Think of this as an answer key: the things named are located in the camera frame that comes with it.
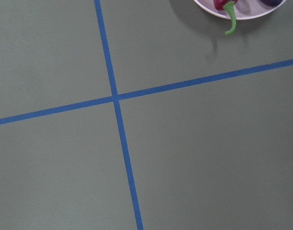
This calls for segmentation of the red chili pepper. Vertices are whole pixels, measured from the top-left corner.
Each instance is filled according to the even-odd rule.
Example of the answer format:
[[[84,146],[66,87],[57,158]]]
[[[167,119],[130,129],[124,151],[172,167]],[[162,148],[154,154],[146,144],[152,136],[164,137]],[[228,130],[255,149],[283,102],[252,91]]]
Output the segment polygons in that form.
[[[235,14],[235,4],[237,0],[213,0],[214,7],[218,11],[225,11],[231,20],[231,28],[225,31],[225,35],[229,36],[234,33],[237,26],[237,18]]]

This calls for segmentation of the purple eggplant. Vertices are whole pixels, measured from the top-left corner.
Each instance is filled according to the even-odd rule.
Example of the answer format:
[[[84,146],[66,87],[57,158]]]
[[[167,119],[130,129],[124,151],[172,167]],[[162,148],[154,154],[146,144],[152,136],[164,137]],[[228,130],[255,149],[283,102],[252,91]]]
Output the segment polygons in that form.
[[[260,0],[260,2],[268,7],[276,7],[282,3],[282,0]]]

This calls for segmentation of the brown table mat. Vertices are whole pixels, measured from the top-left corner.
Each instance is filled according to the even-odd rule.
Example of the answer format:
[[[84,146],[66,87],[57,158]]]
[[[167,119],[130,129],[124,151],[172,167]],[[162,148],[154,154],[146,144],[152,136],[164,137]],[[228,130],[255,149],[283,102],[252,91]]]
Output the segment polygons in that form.
[[[0,0],[0,230],[293,230],[293,0]]]

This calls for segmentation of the pink plate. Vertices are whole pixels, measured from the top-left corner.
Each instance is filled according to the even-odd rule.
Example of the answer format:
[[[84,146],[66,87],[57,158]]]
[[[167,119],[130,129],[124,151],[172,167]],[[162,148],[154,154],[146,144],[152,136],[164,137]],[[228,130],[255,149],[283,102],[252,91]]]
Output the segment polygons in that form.
[[[230,16],[225,11],[219,11],[214,7],[212,0],[194,0],[194,2],[211,15],[230,19]],[[236,19],[249,20],[265,16],[281,7],[285,2],[286,0],[283,0],[278,6],[270,7],[263,4],[260,0],[239,0],[234,7]]]

